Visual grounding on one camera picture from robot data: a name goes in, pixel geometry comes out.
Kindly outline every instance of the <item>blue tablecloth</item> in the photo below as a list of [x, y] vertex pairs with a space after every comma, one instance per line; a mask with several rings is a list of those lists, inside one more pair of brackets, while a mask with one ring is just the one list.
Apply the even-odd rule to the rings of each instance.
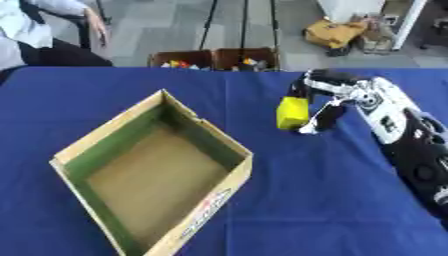
[[[448, 124], [446, 70], [382, 75]], [[48, 164], [54, 153], [167, 88], [255, 153], [249, 182], [182, 249], [204, 256], [447, 255], [448, 233], [414, 200], [353, 109], [331, 131], [275, 126], [297, 73], [29, 68], [0, 87], [1, 255], [114, 255]]]

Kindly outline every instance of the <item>gray floor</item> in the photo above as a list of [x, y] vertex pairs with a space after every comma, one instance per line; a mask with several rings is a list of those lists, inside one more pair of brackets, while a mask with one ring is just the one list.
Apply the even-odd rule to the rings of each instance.
[[[146, 66], [148, 56], [160, 51], [196, 49], [212, 0], [103, 0], [113, 17], [111, 43], [94, 51], [112, 59], [117, 66]], [[435, 18], [427, 6], [406, 45], [389, 56], [366, 55], [354, 50], [349, 56], [328, 58], [322, 48], [305, 42], [300, 31], [322, 17], [315, 0], [276, 0], [280, 22], [282, 68], [446, 68], [448, 48], [415, 46], [419, 31]], [[238, 47], [242, 0], [220, 0], [206, 48]], [[57, 37], [76, 42], [75, 28], [58, 19], [49, 23]], [[273, 46], [269, 0], [250, 0], [247, 47]]]

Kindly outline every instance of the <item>person's hand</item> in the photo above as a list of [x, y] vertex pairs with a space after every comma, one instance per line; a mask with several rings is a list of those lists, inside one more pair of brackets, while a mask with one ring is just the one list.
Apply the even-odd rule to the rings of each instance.
[[107, 33], [106, 25], [104, 25], [103, 20], [90, 7], [87, 7], [84, 10], [84, 14], [89, 21], [90, 27], [95, 32], [98, 40], [100, 40], [101, 46], [106, 46], [109, 43], [109, 35]]

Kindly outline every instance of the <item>white robotic hand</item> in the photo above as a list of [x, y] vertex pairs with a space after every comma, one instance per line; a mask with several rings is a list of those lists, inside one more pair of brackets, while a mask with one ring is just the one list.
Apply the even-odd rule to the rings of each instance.
[[331, 128], [345, 113], [345, 104], [353, 104], [398, 176], [448, 229], [448, 129], [443, 124], [381, 77], [311, 70], [291, 88], [289, 95], [308, 98], [310, 103], [315, 94], [333, 97], [307, 123], [296, 128], [302, 134]]

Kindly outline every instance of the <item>chair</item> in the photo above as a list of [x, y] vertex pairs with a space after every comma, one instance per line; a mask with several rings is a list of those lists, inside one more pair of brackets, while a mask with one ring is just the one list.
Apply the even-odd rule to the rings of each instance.
[[78, 28], [79, 45], [81, 46], [81, 48], [87, 49], [87, 50], [91, 49], [89, 22], [87, 21], [87, 18], [85, 18], [84, 16], [61, 15], [61, 14], [53, 13], [53, 12], [50, 12], [47, 10], [40, 9], [37, 6], [31, 5], [24, 0], [20, 0], [20, 8], [31, 19], [33, 19], [34, 21], [36, 21], [39, 24], [45, 24], [45, 20], [40, 15], [40, 12], [44, 12], [44, 13], [50, 14], [52, 16], [59, 17], [61, 19], [68, 20], [68, 21], [72, 22]]

